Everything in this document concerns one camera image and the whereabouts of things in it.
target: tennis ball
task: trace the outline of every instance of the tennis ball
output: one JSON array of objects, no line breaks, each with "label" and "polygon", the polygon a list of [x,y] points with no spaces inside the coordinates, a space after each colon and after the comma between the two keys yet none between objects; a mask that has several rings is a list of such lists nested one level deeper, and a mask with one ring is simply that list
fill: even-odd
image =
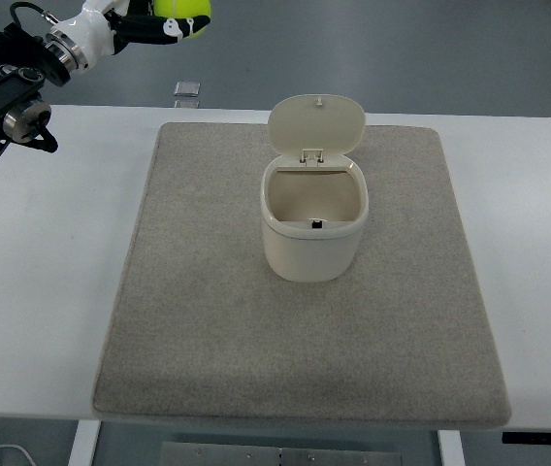
[{"label": "tennis ball", "polygon": [[154,0],[154,13],[158,17],[185,19],[204,15],[211,17],[210,0]]}]

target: gray floor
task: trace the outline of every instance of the gray floor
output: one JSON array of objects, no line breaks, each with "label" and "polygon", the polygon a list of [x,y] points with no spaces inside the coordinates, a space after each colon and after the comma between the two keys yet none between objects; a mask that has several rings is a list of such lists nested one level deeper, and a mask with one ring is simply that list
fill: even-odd
[{"label": "gray floor", "polygon": [[[0,418],[0,445],[20,445],[38,466],[66,465],[77,427],[74,420]],[[0,449],[0,466],[29,465],[17,449]]]},{"label": "gray floor", "polygon": [[[213,23],[202,37],[132,45],[62,88],[46,85],[44,97],[172,107],[175,83],[198,81],[202,108],[269,110],[288,96],[319,92],[351,97],[370,113],[551,117],[551,0],[211,1]],[[0,29],[11,3],[0,0]],[[81,0],[38,3],[62,19],[81,7]],[[47,29],[29,12],[22,16],[28,30]],[[23,441],[38,438],[38,424],[27,425]],[[50,450],[68,445],[64,427],[41,425],[64,439],[49,441]],[[102,445],[121,449],[132,439],[148,443],[149,432],[161,435],[124,428],[104,426]],[[551,465],[551,447],[503,447],[494,433],[464,434],[464,448],[469,465]],[[119,464],[106,463],[105,454],[97,464]]]}]

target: white trash bin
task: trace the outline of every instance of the white trash bin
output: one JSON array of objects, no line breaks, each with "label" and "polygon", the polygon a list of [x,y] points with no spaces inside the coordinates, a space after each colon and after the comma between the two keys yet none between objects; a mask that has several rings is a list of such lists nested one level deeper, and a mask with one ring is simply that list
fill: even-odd
[{"label": "white trash bin", "polygon": [[263,243],[272,269],[292,282],[325,282],[350,265],[369,214],[362,171],[345,154],[362,140],[364,109],[338,95],[300,95],[272,110],[280,154],[261,182]]}]

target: small metal object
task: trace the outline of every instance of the small metal object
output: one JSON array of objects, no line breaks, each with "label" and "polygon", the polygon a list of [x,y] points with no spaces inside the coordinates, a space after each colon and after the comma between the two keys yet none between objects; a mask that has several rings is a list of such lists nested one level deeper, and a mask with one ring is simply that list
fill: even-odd
[{"label": "small metal object", "polygon": [[175,109],[197,109],[199,105],[198,100],[175,100]]},{"label": "small metal object", "polygon": [[175,87],[175,95],[178,97],[198,97],[200,83],[192,81],[179,81]]},{"label": "small metal object", "polygon": [[29,143],[38,136],[34,125],[44,114],[48,114],[49,119],[51,106],[39,99],[15,105],[4,116],[2,129],[16,143]]},{"label": "small metal object", "polygon": [[53,13],[50,12],[49,10],[45,10],[45,11],[41,14],[41,16],[42,16],[42,17],[45,19],[45,21],[48,22],[49,24],[55,25],[55,24],[57,24],[58,22],[60,22],[60,21],[58,20],[58,18],[55,17],[55,16],[53,15]]},{"label": "small metal object", "polygon": [[34,68],[19,68],[18,74],[31,83],[36,83],[43,78],[43,75]]},{"label": "small metal object", "polygon": [[1,75],[10,75],[14,70],[16,70],[15,65],[0,65],[0,74]]},{"label": "small metal object", "polygon": [[53,29],[48,33],[46,38],[49,42],[46,48],[55,54],[69,73],[76,69],[85,70],[88,68],[88,59],[69,36],[57,29]]}]

